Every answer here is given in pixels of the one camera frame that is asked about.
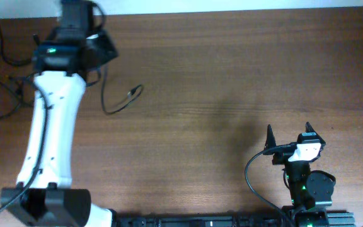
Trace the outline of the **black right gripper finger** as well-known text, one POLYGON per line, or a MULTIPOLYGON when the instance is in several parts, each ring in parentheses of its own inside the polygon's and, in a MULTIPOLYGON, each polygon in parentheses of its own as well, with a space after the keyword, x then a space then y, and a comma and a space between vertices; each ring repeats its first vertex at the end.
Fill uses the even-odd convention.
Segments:
POLYGON ((313 129, 311 124, 309 122, 305 123, 305 132, 306 133, 316 133, 316 131, 313 129))
POLYGON ((272 126, 269 124, 267 126, 267 136, 266 136, 266 141, 265 141, 265 145, 264 145, 264 149, 271 149, 276 147, 276 141, 275 141, 275 136, 273 134, 272 131, 272 126))

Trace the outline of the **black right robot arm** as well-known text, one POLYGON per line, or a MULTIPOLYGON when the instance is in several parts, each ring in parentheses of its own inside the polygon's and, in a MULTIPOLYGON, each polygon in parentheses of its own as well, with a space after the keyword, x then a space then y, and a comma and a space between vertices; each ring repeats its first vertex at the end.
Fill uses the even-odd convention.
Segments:
POLYGON ((270 125, 267 126, 266 155, 272 155, 273 165, 284 167, 285 185, 288 187, 292 206, 284 207, 286 215, 296 226, 329 226, 326 208, 332 205, 336 178, 321 170, 312 170, 326 142, 305 124, 305 131, 297 141, 277 145, 270 125))

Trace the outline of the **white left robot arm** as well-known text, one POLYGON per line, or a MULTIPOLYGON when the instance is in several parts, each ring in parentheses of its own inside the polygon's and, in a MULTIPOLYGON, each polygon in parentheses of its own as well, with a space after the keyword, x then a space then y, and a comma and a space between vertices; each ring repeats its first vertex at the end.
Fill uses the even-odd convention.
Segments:
POLYGON ((117 51, 94 23, 93 1, 63 1, 60 25, 33 55, 35 103, 26 156, 3 209, 27 226, 114 226, 116 213, 71 187, 71 149, 87 75, 117 51))

